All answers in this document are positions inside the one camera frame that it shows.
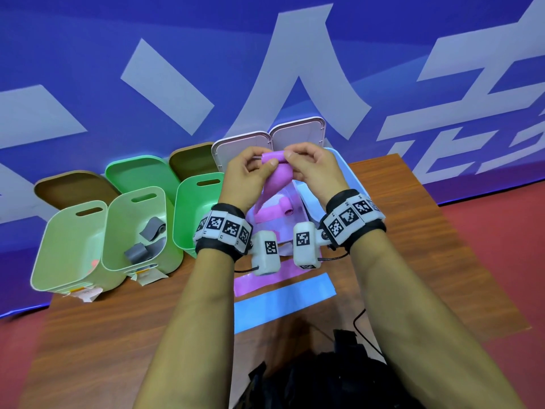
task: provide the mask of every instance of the bright green bin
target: bright green bin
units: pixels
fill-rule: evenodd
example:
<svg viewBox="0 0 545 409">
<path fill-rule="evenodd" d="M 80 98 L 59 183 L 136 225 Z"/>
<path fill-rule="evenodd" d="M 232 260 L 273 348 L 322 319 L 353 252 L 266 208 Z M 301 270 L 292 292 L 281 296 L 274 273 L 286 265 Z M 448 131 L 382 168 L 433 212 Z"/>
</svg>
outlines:
<svg viewBox="0 0 545 409">
<path fill-rule="evenodd" d="M 140 235 L 140 231 L 154 216 L 166 224 L 166 232 L 154 241 L 166 236 L 167 242 L 161 252 L 151 260 L 131 264 L 125 251 L 136 243 L 151 244 Z M 155 267 L 164 274 L 174 271 L 180 266 L 184 253 L 172 240 L 173 218 L 174 207 L 158 186 L 149 186 L 118 196 L 108 208 L 102 253 L 104 267 L 126 275 L 133 275 L 148 266 Z"/>
<path fill-rule="evenodd" d="M 65 208 L 49 220 L 32 270 L 33 289 L 69 294 L 92 286 L 108 291 L 121 284 L 125 275 L 100 263 L 107 210 L 103 201 L 90 201 Z M 94 269 L 93 261 L 98 261 Z"/>
<path fill-rule="evenodd" d="M 220 198 L 223 173 L 212 172 L 185 179 L 176 192 L 174 208 L 174 243 L 193 258 L 193 235 L 212 205 Z"/>
</svg>

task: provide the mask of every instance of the hand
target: hand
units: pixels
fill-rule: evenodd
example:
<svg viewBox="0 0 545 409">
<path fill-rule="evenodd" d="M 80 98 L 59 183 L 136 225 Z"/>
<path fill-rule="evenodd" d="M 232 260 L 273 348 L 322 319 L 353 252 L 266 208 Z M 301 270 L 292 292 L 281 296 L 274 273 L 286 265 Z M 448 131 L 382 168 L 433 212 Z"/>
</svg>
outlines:
<svg viewBox="0 0 545 409">
<path fill-rule="evenodd" d="M 278 166 L 278 159 L 271 159 L 261 164 L 260 159 L 252 159 L 270 149 L 250 146 L 231 159 L 223 177 L 220 200 L 240 208 L 246 215 L 261 195 L 265 180 Z"/>
<path fill-rule="evenodd" d="M 306 183 L 324 210 L 331 198 L 349 189 L 337 159 L 330 151 L 304 142 L 287 146 L 284 156 L 293 167 L 293 179 Z"/>
</svg>

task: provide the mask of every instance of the red floor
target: red floor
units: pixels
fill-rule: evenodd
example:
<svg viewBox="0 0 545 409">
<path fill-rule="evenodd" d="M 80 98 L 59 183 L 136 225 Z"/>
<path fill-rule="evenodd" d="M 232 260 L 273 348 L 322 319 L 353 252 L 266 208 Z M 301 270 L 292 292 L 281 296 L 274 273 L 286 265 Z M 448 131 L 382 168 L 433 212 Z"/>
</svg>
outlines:
<svg viewBox="0 0 545 409">
<path fill-rule="evenodd" d="M 545 385 L 545 182 L 443 207 L 532 329 L 485 345 L 528 408 Z M 0 409 L 17 407 L 47 310 L 0 320 Z"/>
</svg>

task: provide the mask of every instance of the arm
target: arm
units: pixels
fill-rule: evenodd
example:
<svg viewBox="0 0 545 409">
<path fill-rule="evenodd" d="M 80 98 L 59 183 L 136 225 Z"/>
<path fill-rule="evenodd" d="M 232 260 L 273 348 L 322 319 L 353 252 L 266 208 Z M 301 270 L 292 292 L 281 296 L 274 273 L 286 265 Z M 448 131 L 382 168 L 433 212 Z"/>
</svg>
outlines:
<svg viewBox="0 0 545 409">
<path fill-rule="evenodd" d="M 322 206 L 349 188 L 335 157 L 322 148 L 291 145 L 286 159 Z M 380 348 L 414 397 L 428 408 L 524 407 L 494 361 L 383 231 L 359 238 L 351 260 Z"/>
<path fill-rule="evenodd" d="M 247 213 L 278 161 L 253 160 L 269 151 L 248 148 L 223 179 L 219 202 Z M 229 403 L 233 369 L 233 259 L 202 249 L 146 373 L 135 409 L 220 409 Z"/>
</svg>

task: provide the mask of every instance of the black wrist strap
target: black wrist strap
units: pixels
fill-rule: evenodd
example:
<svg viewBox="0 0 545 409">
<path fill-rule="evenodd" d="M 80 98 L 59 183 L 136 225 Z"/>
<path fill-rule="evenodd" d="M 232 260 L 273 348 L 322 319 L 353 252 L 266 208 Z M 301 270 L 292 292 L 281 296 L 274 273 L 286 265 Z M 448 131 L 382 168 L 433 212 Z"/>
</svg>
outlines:
<svg viewBox="0 0 545 409">
<path fill-rule="evenodd" d="M 205 214 L 194 234 L 195 253 L 211 248 L 237 261 L 248 253 L 253 227 L 240 208 L 218 203 Z"/>
<path fill-rule="evenodd" d="M 386 232 L 384 214 L 367 195 L 355 189 L 339 192 L 325 208 L 327 213 L 320 221 L 320 228 L 333 247 L 344 247 L 350 253 L 350 248 L 362 235 L 374 229 Z"/>
</svg>

